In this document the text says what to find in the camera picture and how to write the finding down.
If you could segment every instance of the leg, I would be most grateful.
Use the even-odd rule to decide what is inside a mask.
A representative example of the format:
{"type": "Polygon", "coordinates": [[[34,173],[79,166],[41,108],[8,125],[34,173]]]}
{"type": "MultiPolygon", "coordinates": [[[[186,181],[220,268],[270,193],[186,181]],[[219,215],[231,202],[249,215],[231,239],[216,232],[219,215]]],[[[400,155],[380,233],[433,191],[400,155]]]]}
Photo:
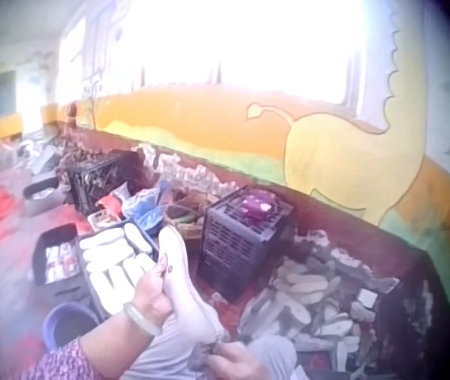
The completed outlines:
{"type": "Polygon", "coordinates": [[[254,340],[248,349],[264,364],[272,380],[287,380],[296,368],[296,348],[282,336],[263,336],[254,340]]]}
{"type": "Polygon", "coordinates": [[[122,379],[194,379],[188,369],[193,344],[185,339],[171,315],[163,326],[162,335],[153,339],[149,348],[139,356],[122,379]]]}

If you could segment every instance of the painted wall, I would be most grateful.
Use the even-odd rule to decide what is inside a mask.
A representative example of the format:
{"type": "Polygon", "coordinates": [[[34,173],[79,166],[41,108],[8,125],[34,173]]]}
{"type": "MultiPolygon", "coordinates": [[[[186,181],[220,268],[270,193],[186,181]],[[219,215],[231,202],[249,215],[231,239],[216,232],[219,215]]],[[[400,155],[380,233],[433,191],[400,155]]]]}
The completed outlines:
{"type": "MultiPolygon", "coordinates": [[[[117,38],[125,3],[102,37],[105,69],[82,83],[97,83],[98,129],[287,185],[397,234],[429,253],[450,300],[450,28],[437,9],[365,2],[365,76],[350,112],[232,85],[141,86],[139,56],[113,72],[135,51],[135,39],[117,38]]],[[[78,122],[92,125],[79,105],[78,122]]]]}
{"type": "Polygon", "coordinates": [[[57,75],[56,40],[34,40],[0,46],[0,73],[15,71],[17,115],[8,122],[0,118],[0,138],[15,133],[30,132],[40,127],[41,120],[28,116],[33,109],[55,101],[57,75]]]}

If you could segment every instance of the purple bucket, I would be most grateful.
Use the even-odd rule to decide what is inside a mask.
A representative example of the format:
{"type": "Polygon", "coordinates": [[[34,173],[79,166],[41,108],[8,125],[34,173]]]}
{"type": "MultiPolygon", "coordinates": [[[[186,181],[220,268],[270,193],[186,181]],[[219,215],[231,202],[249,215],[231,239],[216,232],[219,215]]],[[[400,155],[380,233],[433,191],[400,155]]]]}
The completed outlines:
{"type": "Polygon", "coordinates": [[[88,307],[71,301],[58,305],[46,316],[42,333],[49,351],[55,350],[98,326],[98,318],[88,307]]]}

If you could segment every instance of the hand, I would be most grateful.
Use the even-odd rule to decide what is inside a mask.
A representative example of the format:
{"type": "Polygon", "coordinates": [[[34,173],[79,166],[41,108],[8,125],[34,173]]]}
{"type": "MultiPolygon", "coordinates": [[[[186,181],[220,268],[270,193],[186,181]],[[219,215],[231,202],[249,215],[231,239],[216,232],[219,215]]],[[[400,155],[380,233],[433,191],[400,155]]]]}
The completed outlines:
{"type": "Polygon", "coordinates": [[[218,343],[207,365],[222,380],[267,380],[270,374],[241,342],[218,343]]]}
{"type": "Polygon", "coordinates": [[[166,269],[167,256],[163,254],[158,258],[158,263],[140,278],[132,300],[148,321],[160,327],[172,312],[170,300],[162,291],[166,269]]]}

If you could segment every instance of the person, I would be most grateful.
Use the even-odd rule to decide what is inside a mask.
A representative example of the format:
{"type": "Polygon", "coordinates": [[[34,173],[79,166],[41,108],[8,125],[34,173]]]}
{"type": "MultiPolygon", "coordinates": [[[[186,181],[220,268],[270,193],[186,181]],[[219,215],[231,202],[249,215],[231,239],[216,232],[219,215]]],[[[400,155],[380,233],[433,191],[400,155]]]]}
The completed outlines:
{"type": "MultiPolygon", "coordinates": [[[[153,339],[123,310],[49,352],[18,378],[207,378],[188,368],[193,344],[179,333],[170,300],[162,291],[166,267],[166,256],[161,255],[137,283],[132,300],[147,320],[162,327],[161,335],[153,339]]],[[[225,380],[285,380],[294,371],[296,351],[286,338],[267,336],[248,347],[240,342],[218,343],[204,361],[212,375],[225,380]]]]}

